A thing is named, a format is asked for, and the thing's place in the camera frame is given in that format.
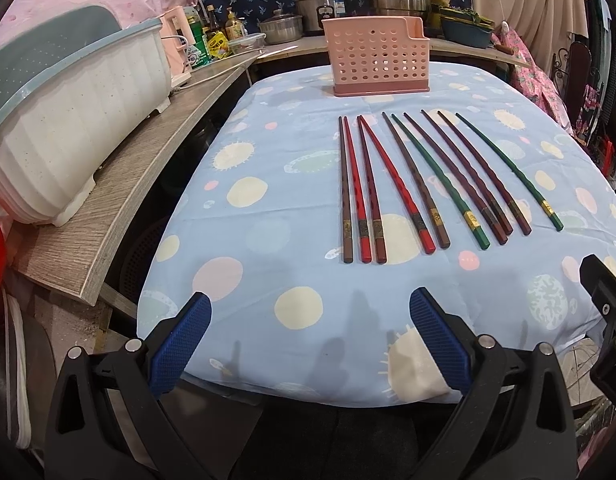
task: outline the pot lid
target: pot lid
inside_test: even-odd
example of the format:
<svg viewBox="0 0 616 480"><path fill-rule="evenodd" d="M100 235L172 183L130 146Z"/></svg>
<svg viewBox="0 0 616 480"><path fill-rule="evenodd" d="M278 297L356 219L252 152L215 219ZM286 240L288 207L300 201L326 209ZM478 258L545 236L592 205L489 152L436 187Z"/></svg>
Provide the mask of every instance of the pot lid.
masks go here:
<svg viewBox="0 0 616 480"><path fill-rule="evenodd" d="M281 9L275 9L273 13L274 13L274 16L272 16L271 18L268 18L267 20L264 20L261 23L270 23L270 22L277 22L279 20L286 20L288 18L297 18L296 14L284 13L283 10Z"/></svg>

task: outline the floor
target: floor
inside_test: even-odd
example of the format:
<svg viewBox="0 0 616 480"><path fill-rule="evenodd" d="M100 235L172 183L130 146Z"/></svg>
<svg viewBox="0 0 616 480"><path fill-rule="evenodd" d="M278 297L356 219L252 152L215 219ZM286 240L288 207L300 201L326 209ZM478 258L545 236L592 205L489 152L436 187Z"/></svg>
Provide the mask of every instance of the floor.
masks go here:
<svg viewBox="0 0 616 480"><path fill-rule="evenodd" d="M153 466L134 431L119 392L110 390L109 393L134 458ZM172 392L163 395L161 404L188 448L217 480L227 480L262 411L185 381L180 381Z"/></svg>
<svg viewBox="0 0 616 480"><path fill-rule="evenodd" d="M560 359L571 406L603 395L590 380L590 369L597 362L598 353L599 348L594 341L585 338Z"/></svg>

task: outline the rice cooker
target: rice cooker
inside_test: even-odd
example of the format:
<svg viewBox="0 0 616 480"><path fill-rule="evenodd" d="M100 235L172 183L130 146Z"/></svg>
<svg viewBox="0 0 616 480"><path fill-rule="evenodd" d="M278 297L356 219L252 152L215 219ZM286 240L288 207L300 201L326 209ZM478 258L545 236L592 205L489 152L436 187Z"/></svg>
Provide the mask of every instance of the rice cooker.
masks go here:
<svg viewBox="0 0 616 480"><path fill-rule="evenodd" d="M297 14L303 16L303 33L306 36L323 34L322 21L347 16L349 0L294 0Z"/></svg>

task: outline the metal screw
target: metal screw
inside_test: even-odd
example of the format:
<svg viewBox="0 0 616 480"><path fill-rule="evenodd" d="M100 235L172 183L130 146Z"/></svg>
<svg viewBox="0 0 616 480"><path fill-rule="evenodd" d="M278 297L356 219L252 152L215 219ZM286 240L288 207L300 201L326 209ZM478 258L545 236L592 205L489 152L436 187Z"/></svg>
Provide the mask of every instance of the metal screw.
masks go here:
<svg viewBox="0 0 616 480"><path fill-rule="evenodd" d="M539 343L539 352L544 355L552 355L552 345L550 343Z"/></svg>
<svg viewBox="0 0 616 480"><path fill-rule="evenodd" d="M81 347L73 346L70 350L68 350L68 357L70 359L76 359L81 355Z"/></svg>
<svg viewBox="0 0 616 480"><path fill-rule="evenodd" d="M126 344L125 344L125 349L128 352L136 352L139 348L141 348L141 339L130 339Z"/></svg>
<svg viewBox="0 0 616 480"><path fill-rule="evenodd" d="M493 348L496 344L495 338L488 334L480 335L477 341L483 348Z"/></svg>

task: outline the chopstick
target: chopstick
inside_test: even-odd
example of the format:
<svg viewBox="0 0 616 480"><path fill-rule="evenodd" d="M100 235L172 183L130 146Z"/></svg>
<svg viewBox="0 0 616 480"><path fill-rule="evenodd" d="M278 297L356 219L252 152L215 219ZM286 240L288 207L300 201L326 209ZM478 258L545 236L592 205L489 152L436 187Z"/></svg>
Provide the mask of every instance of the chopstick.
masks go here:
<svg viewBox="0 0 616 480"><path fill-rule="evenodd" d="M397 186L397 190L399 191L399 194L401 195L401 199L403 200L403 203L406 206L406 209L408 210L410 219L412 220L412 223L414 224L415 229L417 230L419 234L419 238L421 239L421 245L424 249L424 253L425 254L434 253L436 249L435 243L432 239L432 236L430 236L430 233L428 232L427 227L425 226L424 219L421 217L421 213L419 212L419 209L417 209L416 204L413 202L412 197L410 196L408 188L406 188L406 185L403 183L403 180L399 176L399 173L397 172L397 169L394 167L392 160L390 160L390 157L385 152L383 146L379 142L379 139L377 139L377 137L374 135L372 128L368 125L368 123L363 118L363 116L360 116L360 122L361 124L363 124L366 132L372 139L375 147L377 148L377 151L379 152L379 156L381 157L381 160L386 166L388 173L392 177L392 181L395 183L395 186Z"/></svg>
<svg viewBox="0 0 616 480"><path fill-rule="evenodd" d="M365 177L368 180L368 195L370 195L370 215L373 219L374 250L377 256L377 263L384 264L387 261L387 257L386 243L383 239L383 224L381 223L381 211L379 210L377 188L374 185L373 167L370 163L370 154L368 153L368 145L365 143L365 135L363 134L363 126L361 126L360 118L361 116L357 116L357 126L359 128L359 137L361 139L361 154L363 155L363 163L365 165Z"/></svg>
<svg viewBox="0 0 616 480"><path fill-rule="evenodd" d="M526 189L528 191L530 191L531 195L534 197L534 199L537 201L537 203L542 207L542 209L544 210L544 212L546 213L546 215L548 216L548 218L550 219L550 221L552 222L552 225L555 226L555 228L557 229L557 231L561 231L563 229L563 224L562 221L560 220L560 218L557 216L557 213L555 213L555 211L552 210L552 207L550 207L550 204L548 203L548 201L544 198L544 196L539 192L539 190L537 190L536 187L534 187L534 184L532 182L530 182L530 180L528 180L527 176L525 176L521 170L519 168L517 168L517 166L515 165L515 163L510 160L506 154L504 152L502 152L501 150L499 150L499 147L492 142L490 139L488 139L488 137L486 137L476 126L473 126L469 120L467 120L466 118L464 118L462 115L460 114L456 114L457 117L460 118L460 120L462 120L473 132L475 132L478 136L480 136L482 138L482 140L489 145L489 147L492 148L492 151L497 153L497 155L499 155L499 158L501 160L503 160L505 162L505 164L507 165L507 167L509 167L512 172L514 174L517 175L517 178L519 180L521 180L522 184L524 184L524 186L526 186Z"/></svg>
<svg viewBox="0 0 616 480"><path fill-rule="evenodd" d="M344 242L344 263L353 261L352 217L350 215L350 186L347 180L347 163L345 160L344 121L339 116L339 150L341 151L341 231Z"/></svg>
<svg viewBox="0 0 616 480"><path fill-rule="evenodd" d="M419 150L421 156L425 158L425 161L435 172L437 178L441 181L443 187L445 187L448 194L453 199L454 205L457 206L457 209L459 209L459 212L464 217L464 220L466 221L466 224L468 224L470 231L472 231L472 235L477 240L479 247L481 247L483 250L488 249L490 247L488 237L486 237L486 234L483 232L483 229L479 225L479 222L477 222L477 219L475 218L474 214L472 213L472 211L470 211L470 207L468 206L468 204L464 201L464 199L461 198L459 192L454 189L453 184L450 182L448 177L445 176L445 173L443 173L439 165L435 162L435 159L432 158L432 156L427 152L423 145L415 138L411 131L406 127L405 124L403 124L399 120L399 118L395 114L392 114L392 119L399 125L399 127L408 137L408 139L410 139L411 142L415 145L416 149Z"/></svg>
<svg viewBox="0 0 616 480"><path fill-rule="evenodd" d="M450 237L448 236L448 232L446 232L445 230L445 226L443 225L443 221L441 220L441 215L437 210L437 205L435 205L435 201L432 199L432 195L430 194L427 186L425 185L425 181L421 176L421 173L419 173L415 161L412 160L408 148L406 148L406 145L403 143L403 140L401 140L401 137L397 133L397 129L390 122L390 119L386 115L386 112L383 112L382 115L384 120L388 123L390 132L392 133L392 136L394 137L394 140L397 143L397 146L399 147L403 158L406 160L406 165L408 166L408 169L412 174L412 178L415 181L415 184L417 184L419 194L421 195L421 198L424 200L425 206L428 209L428 215L430 216L430 220L435 226L435 232L437 232L439 246L442 249L447 249L448 247L450 247Z"/></svg>
<svg viewBox="0 0 616 480"><path fill-rule="evenodd" d="M363 191L361 191L361 181L359 170L357 169L357 158L355 157L355 147L352 143L350 125L347 117L344 116L345 140L347 141L348 153L350 154L350 170L352 171L352 184L355 188L355 204L357 205L357 223L359 225L359 242L361 244L361 261L365 264L373 261L373 253L370 250L370 233L368 232L368 220L365 216L365 204L363 203Z"/></svg>
<svg viewBox="0 0 616 480"><path fill-rule="evenodd" d="M512 211L513 216L515 217L517 223L519 224L519 227L521 228L521 232L524 235L528 236L532 232L532 228L530 227L528 220L526 220L524 214L521 213L517 202L515 202L515 199L512 198L512 195L508 192L504 184L499 180L499 177L497 177L495 172L492 171L492 168L489 167L488 162L486 162L486 160L482 157L482 154L478 152L477 149L470 143L470 140L468 140L466 136L461 133L459 128L457 128L453 123L451 123L450 119L448 119L441 112L437 113L439 113L441 118L448 124L448 126L450 126L450 129L454 132L454 134L461 139L461 142L463 142L466 148L468 148L468 151L472 153L472 156L475 158L475 160L477 160L483 170L488 173L488 176L490 177L492 183L499 191L501 198L504 199L504 202L506 202L506 204Z"/></svg>
<svg viewBox="0 0 616 480"><path fill-rule="evenodd" d="M432 149L435 150L435 152L437 152L437 155L441 157L441 160L443 160L443 162L446 164L446 166L451 171L451 173L453 173L453 175L456 177L459 183L464 187L464 189L466 190L470 198L472 198L474 205L477 206L477 210L483 215L483 218L486 219L486 223L490 226L490 230L495 235L495 238L497 239L499 244L500 245L505 244L508 241L508 237L506 237L506 234L504 233L503 228L501 227L497 219L492 214L492 211L488 209L488 206L486 205L486 203L483 202L482 197L479 196L479 194L475 191L475 189L472 187L470 182L468 182L468 179L464 176L463 173L461 173L461 171L459 171L459 168L457 168L455 163L450 159L448 155L446 155L446 153L441 149L441 147L425 132L425 130L421 126L419 126L415 122L415 120L412 117L410 117L407 113L404 113L404 117L408 121L410 121L410 123L424 137L426 142L430 144L430 146L432 146Z"/></svg>
<svg viewBox="0 0 616 480"><path fill-rule="evenodd" d="M492 212L494 213L495 218L499 221L499 224L501 225L504 233L506 235L512 234L512 225L510 225L510 222L508 221L508 218L506 218L503 209L499 206L499 203L497 202L497 200L495 200L495 197L490 192L486 184L483 182L482 178L479 176L479 173L477 173L475 169L470 165L470 162L468 161L466 156L461 152L459 148L457 148L456 144L452 140L450 140L450 137L446 135L445 131L443 131L441 126L435 123L433 118L430 117L425 112L425 110L421 110L421 113L425 115L425 118L430 122L430 124L433 125L437 133L443 137L443 140L445 140L445 143L448 145L448 147L453 150L454 155L456 155L456 157L459 159L461 165L466 168L466 171L472 177L474 183L477 185L477 188L479 189L479 191L482 192L483 198L486 199L486 203L488 203L488 205L492 209Z"/></svg>

